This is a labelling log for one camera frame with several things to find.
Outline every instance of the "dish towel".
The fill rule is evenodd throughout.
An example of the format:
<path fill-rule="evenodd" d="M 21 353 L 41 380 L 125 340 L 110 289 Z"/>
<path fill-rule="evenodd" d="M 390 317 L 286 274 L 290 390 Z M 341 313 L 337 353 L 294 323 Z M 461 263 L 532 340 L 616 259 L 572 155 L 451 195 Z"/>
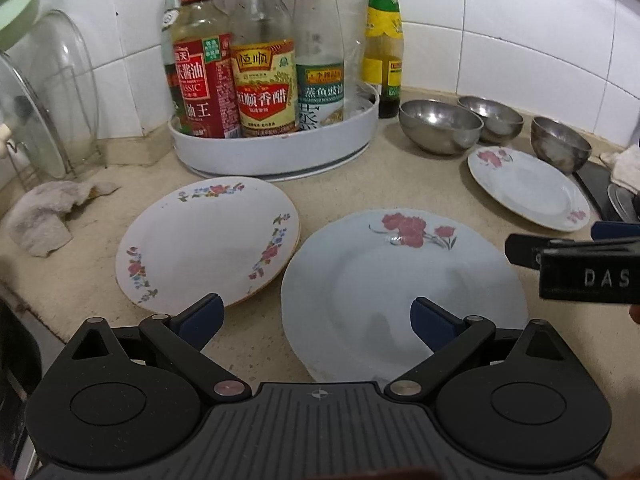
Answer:
<path fill-rule="evenodd" d="M 603 153 L 600 159 L 611 170 L 611 181 L 633 194 L 640 190 L 640 146 L 629 146 L 622 153 Z"/>
<path fill-rule="evenodd" d="M 78 184 L 66 180 L 41 184 L 25 194 L 7 215 L 9 236 L 31 256 L 47 256 L 71 240 L 63 218 L 74 206 L 111 194 L 119 187 L 111 182 Z"/>

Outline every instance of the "white plate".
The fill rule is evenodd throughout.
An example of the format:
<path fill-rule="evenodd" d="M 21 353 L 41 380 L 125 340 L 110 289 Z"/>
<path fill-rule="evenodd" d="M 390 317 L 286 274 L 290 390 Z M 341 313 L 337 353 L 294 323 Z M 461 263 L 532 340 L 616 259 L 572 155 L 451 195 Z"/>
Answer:
<path fill-rule="evenodd" d="M 478 148 L 467 159 L 473 178 L 507 209 L 535 224 L 571 233 L 589 223 L 578 187 L 546 162 L 511 148 Z"/>
<path fill-rule="evenodd" d="M 411 329 L 425 296 L 459 317 L 523 328 L 527 304 L 506 257 L 470 228 L 411 209 L 363 211 L 314 233 L 282 282 L 282 323 L 318 381 L 392 380 L 431 351 Z"/>
<path fill-rule="evenodd" d="M 133 303 L 153 312 L 178 314 L 210 292 L 231 306 L 278 275 L 299 237 L 296 208 L 272 184 L 203 180 L 136 218 L 120 242 L 116 278 Z"/>

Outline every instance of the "metal bowl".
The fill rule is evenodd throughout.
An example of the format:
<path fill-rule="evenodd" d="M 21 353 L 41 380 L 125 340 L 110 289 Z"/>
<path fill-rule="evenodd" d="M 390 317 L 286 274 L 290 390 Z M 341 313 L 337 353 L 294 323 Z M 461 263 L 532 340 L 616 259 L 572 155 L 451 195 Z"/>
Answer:
<path fill-rule="evenodd" d="M 591 145 L 583 136 L 546 117 L 531 121 L 531 146 L 539 159 L 564 174 L 580 170 L 591 156 Z"/>
<path fill-rule="evenodd" d="M 484 142 L 507 144 L 522 131 L 524 118 L 507 105 L 469 95 L 462 96 L 458 102 L 462 107 L 482 117 L 484 128 L 480 133 L 480 139 Z"/>
<path fill-rule="evenodd" d="M 460 155 L 478 142 L 484 123 L 462 106 L 419 99 L 400 106 L 404 134 L 438 155 Z"/>

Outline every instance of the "soy sauce bottle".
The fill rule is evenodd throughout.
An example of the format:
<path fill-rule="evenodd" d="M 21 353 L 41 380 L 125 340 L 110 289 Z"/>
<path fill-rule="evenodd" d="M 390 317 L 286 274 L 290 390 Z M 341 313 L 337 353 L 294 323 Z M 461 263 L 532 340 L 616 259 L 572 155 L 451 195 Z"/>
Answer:
<path fill-rule="evenodd" d="M 404 36 L 398 0 L 369 0 L 362 80 L 380 94 L 381 119 L 395 117 L 400 107 Z"/>

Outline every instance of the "glass bottle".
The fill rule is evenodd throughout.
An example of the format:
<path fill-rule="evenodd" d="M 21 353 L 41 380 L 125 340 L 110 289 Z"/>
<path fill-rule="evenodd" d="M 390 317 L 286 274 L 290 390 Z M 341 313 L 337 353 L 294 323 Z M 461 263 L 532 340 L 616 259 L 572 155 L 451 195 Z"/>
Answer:
<path fill-rule="evenodd" d="M 242 132 L 270 136 L 298 129 L 293 24 L 282 0 L 237 0 L 230 17 Z"/>
<path fill-rule="evenodd" d="M 174 42 L 171 40 L 169 28 L 175 23 L 178 17 L 180 0 L 164 0 L 164 16 L 162 17 L 162 33 L 160 35 L 160 51 L 164 73 L 171 93 L 171 101 L 174 103 L 174 113 L 180 122 L 180 131 L 188 134 L 191 130 L 187 124 L 187 112 L 184 109 L 184 101 L 180 92 L 180 82 L 178 73 L 175 71 Z"/>
<path fill-rule="evenodd" d="M 228 16 L 213 0 L 181 0 L 170 31 L 192 135 L 239 137 Z"/>
<path fill-rule="evenodd" d="M 379 117 L 382 119 L 398 114 L 403 53 L 398 0 L 369 0 L 362 79 L 380 92 Z"/>
<path fill-rule="evenodd" d="M 344 117 L 344 47 L 337 0 L 296 0 L 293 11 L 300 129 Z"/>

